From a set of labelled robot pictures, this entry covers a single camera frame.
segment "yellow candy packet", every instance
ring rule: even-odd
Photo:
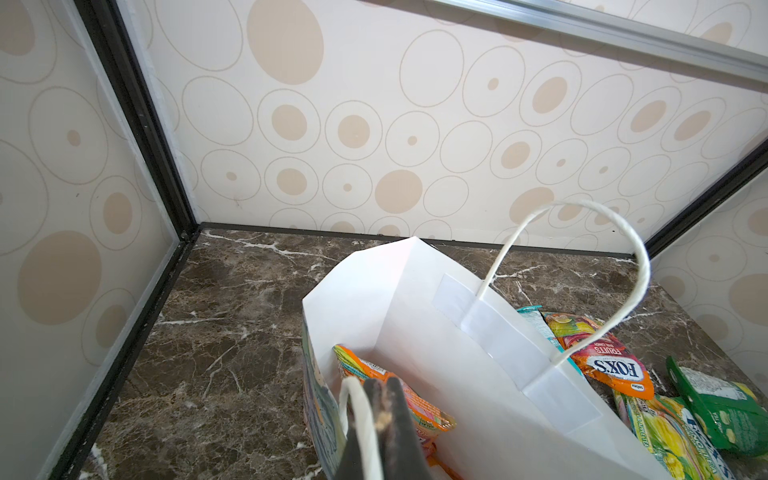
[[[619,416],[675,480],[736,478],[681,399],[651,400],[614,390]]]

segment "white paper bag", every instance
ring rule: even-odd
[[[349,255],[304,298],[305,416],[326,475],[345,442],[343,344],[455,417],[435,443],[465,480],[669,478],[567,362],[548,368],[559,352],[512,306],[477,299],[481,284],[413,237]]]

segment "brown marble floor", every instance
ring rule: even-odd
[[[204,230],[170,294],[81,478],[324,478],[301,409],[301,299],[340,260],[380,240]],[[439,246],[484,276],[495,250]],[[494,287],[511,305],[607,319],[634,281],[630,260],[512,251]],[[675,395],[668,355],[744,382],[766,399],[658,285],[615,330]],[[607,386],[591,382],[613,406]],[[768,463],[727,456],[739,478]]]

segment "fox's candy bag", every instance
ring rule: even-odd
[[[588,316],[553,312],[541,314],[564,349],[600,328]],[[645,366],[610,332],[574,353],[571,358],[585,375],[608,384],[614,390],[646,400],[654,397],[654,384]]]
[[[614,390],[619,416],[675,480],[736,478],[682,399],[637,399]]]
[[[361,383],[369,378],[386,381],[391,376],[396,377],[395,374],[387,372],[380,366],[360,359],[352,350],[344,346],[334,346],[333,352],[339,360],[339,371],[342,377],[355,376]],[[405,394],[408,408],[411,411],[416,435],[419,437],[422,448],[425,450],[425,455],[429,455],[434,452],[434,449],[432,451],[429,450],[430,442],[440,433],[453,430],[456,427],[456,421],[450,415],[446,415],[441,409],[418,396],[402,379],[398,379],[402,385],[402,392]]]

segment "patterned wall panel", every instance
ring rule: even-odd
[[[654,265],[655,280],[768,393],[768,172]]]
[[[0,7],[4,478],[56,461],[175,242],[85,38],[58,0]]]
[[[586,198],[648,238],[768,136],[760,85],[431,2],[126,2],[203,220],[499,243]],[[521,243],[628,248],[575,207]]]
[[[768,55],[763,0],[562,0],[617,17]]]

